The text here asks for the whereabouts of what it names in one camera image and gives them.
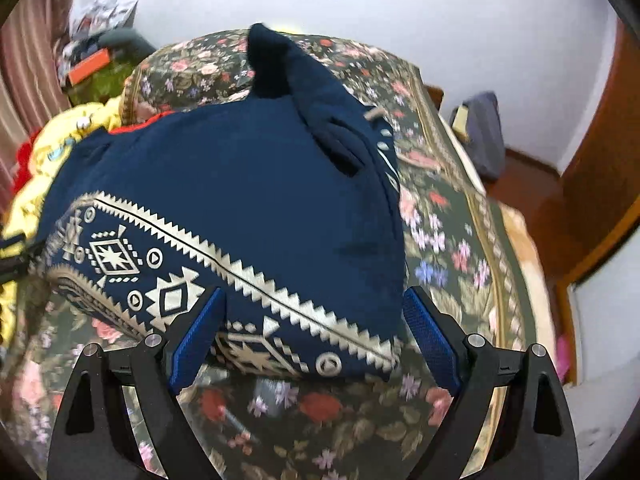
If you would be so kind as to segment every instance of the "gray bag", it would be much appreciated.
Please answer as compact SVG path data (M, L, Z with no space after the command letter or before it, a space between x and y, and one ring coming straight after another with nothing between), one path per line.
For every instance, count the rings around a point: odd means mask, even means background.
M473 162L478 174L497 180L504 171L504 141L498 113L498 99L493 92L482 92L462 103L468 110L464 132L460 119L455 121L458 108L454 108L450 124Z

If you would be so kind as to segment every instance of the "yellow blanket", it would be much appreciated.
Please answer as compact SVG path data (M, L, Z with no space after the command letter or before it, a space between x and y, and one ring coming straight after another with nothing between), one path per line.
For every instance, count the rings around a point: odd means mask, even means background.
M35 236L40 221L44 199L58 170L73 146L101 126L107 130L120 127L118 106L120 98L107 104L89 103L76 106L56 115L36 138L29 160L33 177L16 194L12 201L2 237L8 239L24 233L27 240ZM22 244L0 250L0 257L14 256L22 251ZM0 348L11 341L15 329L15 298L17 284L8 282L0 292Z

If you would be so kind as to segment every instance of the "pile of items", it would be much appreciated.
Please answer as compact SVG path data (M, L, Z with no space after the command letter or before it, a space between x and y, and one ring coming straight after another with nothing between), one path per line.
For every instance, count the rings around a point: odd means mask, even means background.
M105 103L155 48L133 28L137 1L95 0L71 27L58 59L58 79L74 106Z

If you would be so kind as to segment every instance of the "bed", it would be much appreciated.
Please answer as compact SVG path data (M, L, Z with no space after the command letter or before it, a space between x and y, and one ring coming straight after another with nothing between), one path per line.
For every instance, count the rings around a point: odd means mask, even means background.
M467 332L496 346L542 343L554 358L554 332L536 248L522 215L486 197L464 150L424 91L418 69L355 41L290 35L365 104L386 110L400 159L406 284L422 285L437 307ZM120 102L123 125L158 112L243 98L252 72L246 32L209 34L170 45L142 62ZM30 465L44 477L51 428L66 381L82 348L136 341L69 302L39 279L18 288L17 330L0 372L0 415ZM178 398L199 442L226 478L247 480L404 479L446 412L415 342L404 341L389 382L277 381L228 369L223 356L203 365ZM127 405L145 466L161 464L140 416L135 392ZM271 403L260 417L255 395ZM504 391L496 390L465 474L488 452ZM385 457L372 463L372 455Z

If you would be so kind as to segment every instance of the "orange box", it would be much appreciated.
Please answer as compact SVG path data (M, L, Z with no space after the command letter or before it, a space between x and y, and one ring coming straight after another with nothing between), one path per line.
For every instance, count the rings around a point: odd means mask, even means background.
M102 48L98 52L94 52L87 59L82 60L69 71L67 74L69 82L72 85L77 85L92 73L97 72L104 66L107 66L110 60L109 51L106 48Z

